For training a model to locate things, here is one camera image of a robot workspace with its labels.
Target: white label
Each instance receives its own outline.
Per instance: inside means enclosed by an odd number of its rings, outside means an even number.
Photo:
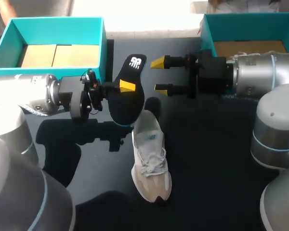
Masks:
[[[136,57],[132,57],[130,66],[136,69],[139,69],[139,65],[141,64],[141,59],[137,59]]]

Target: black table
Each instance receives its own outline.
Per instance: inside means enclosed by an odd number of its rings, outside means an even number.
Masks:
[[[112,122],[106,101],[104,110],[82,125],[73,124],[69,113],[26,116],[41,167],[67,187],[77,205],[76,231],[264,230],[260,197],[278,173],[255,163],[250,154],[256,103],[154,92],[157,83],[185,84],[188,72],[150,69],[152,60],[198,49],[197,38],[115,40],[113,53],[109,43],[107,71],[111,74],[113,55],[113,78],[128,55],[147,56],[145,107],[159,117],[172,176],[166,206],[149,204],[136,190],[131,128]]]

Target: shoelace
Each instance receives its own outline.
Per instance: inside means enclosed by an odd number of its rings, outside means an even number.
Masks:
[[[140,172],[144,174],[145,177],[160,175],[167,171],[166,168],[162,168],[166,158],[166,150],[164,148],[162,148],[161,155],[158,155],[157,153],[151,153],[145,160],[141,157],[141,153],[139,153],[139,156],[143,164]],[[149,164],[149,161],[152,157],[158,160],[154,165]]]
[[[252,54],[246,54],[245,52],[239,52],[241,54],[235,54],[234,56],[230,56],[230,58],[232,58],[232,60],[237,60],[238,57],[240,56],[253,56],[253,55],[260,55],[259,53],[252,53]]]

